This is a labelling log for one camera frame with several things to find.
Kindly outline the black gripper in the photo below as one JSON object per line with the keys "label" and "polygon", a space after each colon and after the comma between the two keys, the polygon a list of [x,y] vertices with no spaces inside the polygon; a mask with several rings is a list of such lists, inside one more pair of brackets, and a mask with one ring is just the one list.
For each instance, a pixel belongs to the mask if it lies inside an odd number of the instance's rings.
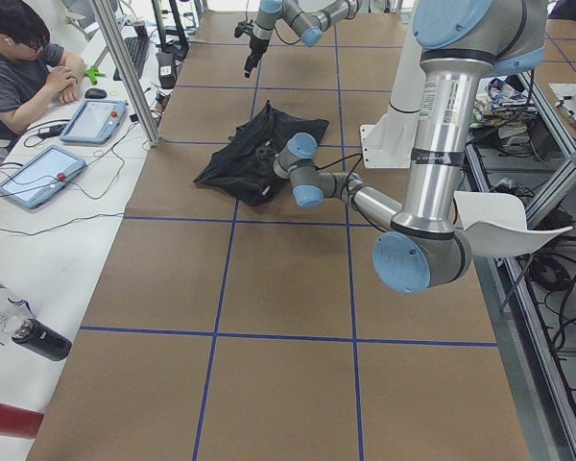
{"label": "black gripper", "polygon": [[254,151],[254,167],[258,173],[273,173],[279,150],[272,144],[258,146]]}

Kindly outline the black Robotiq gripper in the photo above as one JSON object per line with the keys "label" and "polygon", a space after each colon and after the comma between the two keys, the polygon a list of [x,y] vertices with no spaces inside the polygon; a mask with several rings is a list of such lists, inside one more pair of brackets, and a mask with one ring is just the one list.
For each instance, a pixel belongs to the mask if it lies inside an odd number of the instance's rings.
{"label": "black Robotiq gripper", "polygon": [[236,38],[247,35],[250,38],[250,54],[244,65],[244,76],[249,78],[260,63],[260,59],[266,53],[269,46],[269,30],[260,26],[253,19],[237,23],[234,36]]}

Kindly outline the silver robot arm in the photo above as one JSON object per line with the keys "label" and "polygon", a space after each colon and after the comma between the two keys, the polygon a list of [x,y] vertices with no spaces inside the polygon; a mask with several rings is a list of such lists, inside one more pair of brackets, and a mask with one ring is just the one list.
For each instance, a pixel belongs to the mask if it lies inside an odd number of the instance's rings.
{"label": "silver robot arm", "polygon": [[421,1],[412,31],[424,85],[405,197],[397,202],[352,173],[323,173],[313,136],[292,136],[274,172],[301,207],[338,198],[380,226],[372,262],[379,278],[419,293],[460,278],[475,249],[450,223],[477,88],[486,77],[537,67],[548,15],[543,1]]}
{"label": "silver robot arm", "polygon": [[255,19],[237,23],[236,38],[250,38],[250,54],[244,65],[244,76],[249,78],[267,52],[276,23],[284,21],[307,47],[316,45],[323,33],[342,20],[351,20],[361,8],[361,1],[339,0],[314,12],[304,11],[297,1],[264,0],[259,4]]}

